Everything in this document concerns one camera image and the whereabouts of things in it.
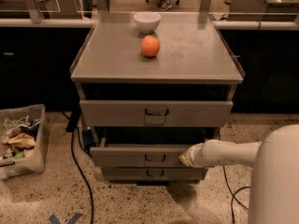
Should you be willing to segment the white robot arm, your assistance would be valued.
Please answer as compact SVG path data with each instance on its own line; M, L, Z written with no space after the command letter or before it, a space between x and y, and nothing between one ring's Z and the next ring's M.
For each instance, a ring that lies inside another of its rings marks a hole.
M242 164L252 168L249 224L299 224L299 125L278 128L263 141L210 139L180 160L192 168Z

